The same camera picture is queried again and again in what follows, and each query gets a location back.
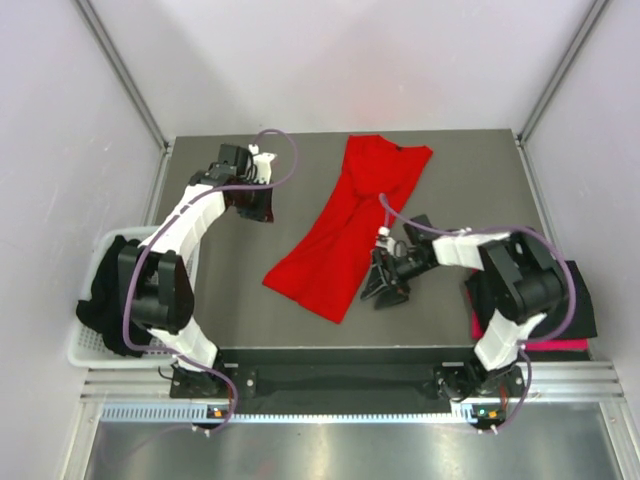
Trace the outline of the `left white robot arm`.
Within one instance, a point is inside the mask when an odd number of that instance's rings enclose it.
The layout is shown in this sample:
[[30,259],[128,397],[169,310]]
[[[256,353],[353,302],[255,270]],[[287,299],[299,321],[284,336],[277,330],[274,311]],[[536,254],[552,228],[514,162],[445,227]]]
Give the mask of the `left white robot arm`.
[[118,256],[123,318],[158,339],[181,368],[194,371],[192,384],[205,396],[220,394],[227,374],[215,365],[218,347],[195,320],[187,261],[209,227],[229,209],[244,219],[274,221],[271,177],[276,158],[256,144],[222,145],[217,160],[190,178],[161,225]]

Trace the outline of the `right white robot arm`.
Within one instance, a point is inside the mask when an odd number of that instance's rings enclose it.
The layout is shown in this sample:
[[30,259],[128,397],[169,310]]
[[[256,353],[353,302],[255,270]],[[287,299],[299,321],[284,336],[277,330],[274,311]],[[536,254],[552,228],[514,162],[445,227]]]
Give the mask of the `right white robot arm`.
[[573,319],[577,299],[571,272],[537,232],[439,231],[426,215],[410,218],[403,228],[404,241],[394,239],[389,227],[379,228],[360,297],[372,299],[381,310],[408,301],[411,280],[435,268],[461,267],[478,274],[491,312],[466,372],[474,393],[487,396],[502,385],[502,371],[516,362],[521,346],[543,321],[562,313],[562,322],[551,331],[557,335]]

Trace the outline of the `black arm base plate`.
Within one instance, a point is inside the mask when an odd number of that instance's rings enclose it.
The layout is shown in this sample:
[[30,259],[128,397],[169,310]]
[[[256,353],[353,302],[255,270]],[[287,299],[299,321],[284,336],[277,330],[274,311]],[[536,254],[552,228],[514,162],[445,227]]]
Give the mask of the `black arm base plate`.
[[522,396],[520,367],[484,375],[472,359],[469,347],[225,348],[216,366],[239,413],[444,413]]

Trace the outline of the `red t shirt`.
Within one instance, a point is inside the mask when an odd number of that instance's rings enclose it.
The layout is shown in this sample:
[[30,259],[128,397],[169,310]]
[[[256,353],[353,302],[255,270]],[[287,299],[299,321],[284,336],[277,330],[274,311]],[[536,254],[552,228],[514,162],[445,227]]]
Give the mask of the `red t shirt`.
[[306,236],[264,277],[263,285],[339,324],[370,268],[386,210],[404,208],[433,155],[380,135],[351,135],[329,200]]

